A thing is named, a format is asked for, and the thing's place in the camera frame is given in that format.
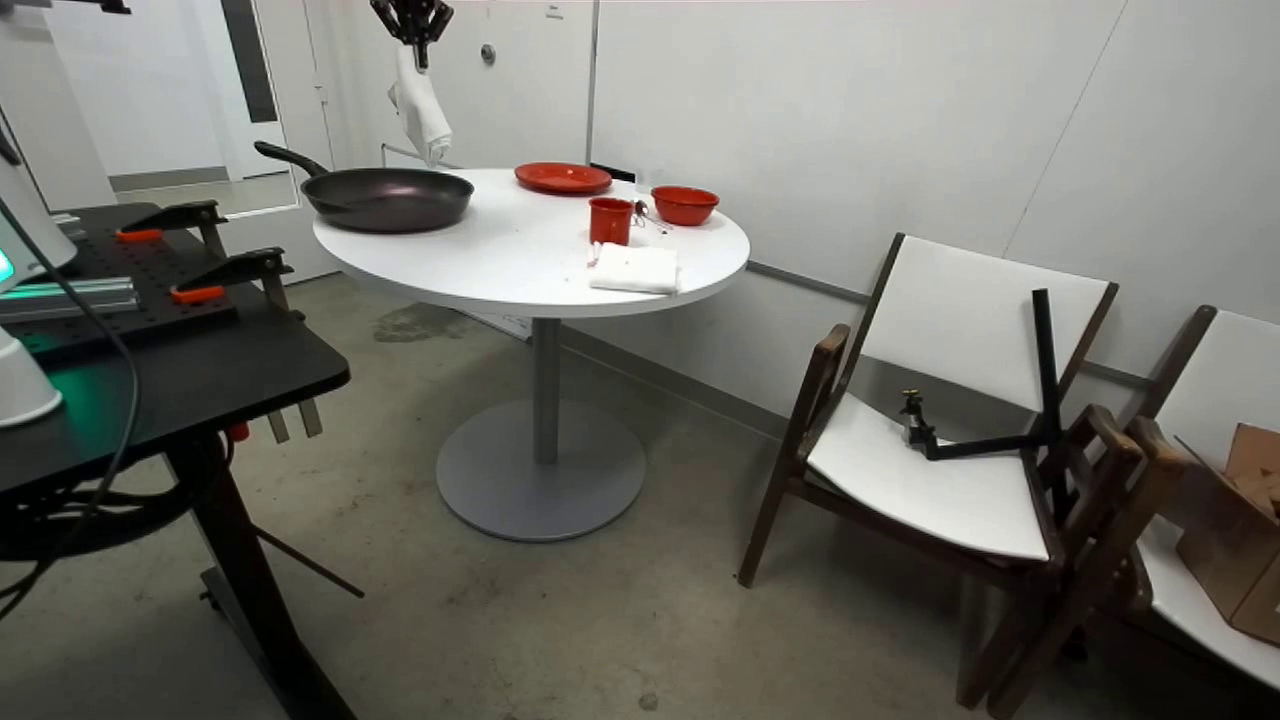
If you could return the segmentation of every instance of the desk leg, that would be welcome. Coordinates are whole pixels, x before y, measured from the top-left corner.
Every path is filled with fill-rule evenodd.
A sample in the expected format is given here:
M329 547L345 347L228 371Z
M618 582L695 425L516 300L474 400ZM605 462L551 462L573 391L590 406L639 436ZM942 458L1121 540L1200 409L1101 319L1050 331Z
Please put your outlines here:
M639 439L609 414L560 400L560 319L531 319L531 400L471 415L436 462L443 506L507 540L605 528L639 483Z
M293 628L273 570L254 546L253 521L223 465L213 432L192 432L168 445L168 468L196 498L198 532L235 597L246 649L254 652L269 684L294 720L351 720L357 711L329 684L311 652Z

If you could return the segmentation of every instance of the pan handle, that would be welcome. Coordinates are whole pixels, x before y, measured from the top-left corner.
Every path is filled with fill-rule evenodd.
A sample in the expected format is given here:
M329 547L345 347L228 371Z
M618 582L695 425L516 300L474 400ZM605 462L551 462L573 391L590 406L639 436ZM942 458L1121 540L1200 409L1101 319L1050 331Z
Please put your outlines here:
M302 156L302 152L293 152L293 149L280 149L280 145L269 145L269 141L254 141L253 145L260 156L273 156L273 160L282 160L282 166L294 166L294 169L302 169L308 176L329 176L329 169L324 166L317 166L311 156Z

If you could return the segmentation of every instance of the red cup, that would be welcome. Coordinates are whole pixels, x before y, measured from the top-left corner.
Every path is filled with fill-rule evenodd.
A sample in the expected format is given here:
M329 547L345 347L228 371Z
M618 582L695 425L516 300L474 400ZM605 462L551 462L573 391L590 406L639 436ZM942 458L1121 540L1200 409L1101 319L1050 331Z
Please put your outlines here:
M590 244L629 244L636 203L590 197Z

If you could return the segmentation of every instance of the concrete floor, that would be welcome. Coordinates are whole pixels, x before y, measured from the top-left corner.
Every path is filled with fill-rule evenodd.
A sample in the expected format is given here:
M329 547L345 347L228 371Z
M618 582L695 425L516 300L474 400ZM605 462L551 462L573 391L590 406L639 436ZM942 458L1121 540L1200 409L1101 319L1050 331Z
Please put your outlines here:
M956 577L793 506L755 587L730 582L772 439L651 375L563 361L563 397L639 436L647 483L614 526L566 546L507 546L457 521L431 458L471 414L529 397L529 347L457 314L379 343L403 309L346 281L293 289L351 366L321 439L235 458L246 514L332 565L351 599L273 555L287 610L366 720L836 720L974 717L956 709ZM141 546L64 561L0 625L0 717L282 717L228 625L198 603L203 540L181 521ZM1027 699L1054 717L1224 717L1255 689L1219 665L1101 621L1088 665Z

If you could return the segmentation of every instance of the white chair seat cushion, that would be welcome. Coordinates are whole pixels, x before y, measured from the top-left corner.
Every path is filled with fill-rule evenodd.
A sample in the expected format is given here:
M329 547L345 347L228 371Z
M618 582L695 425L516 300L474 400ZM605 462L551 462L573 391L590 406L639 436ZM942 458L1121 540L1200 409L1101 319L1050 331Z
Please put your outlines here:
M1171 628L1188 634L1197 643L1205 643L1219 661L1255 676L1258 684L1280 689L1280 649L1237 634L1215 613L1200 582L1177 555L1181 536L1185 532L1171 521L1155 518L1147 532L1136 540L1151 582L1151 613L1163 616Z
M1046 561L1027 474L1016 454L929 462L903 425L844 397L807 465L864 510L1006 561Z

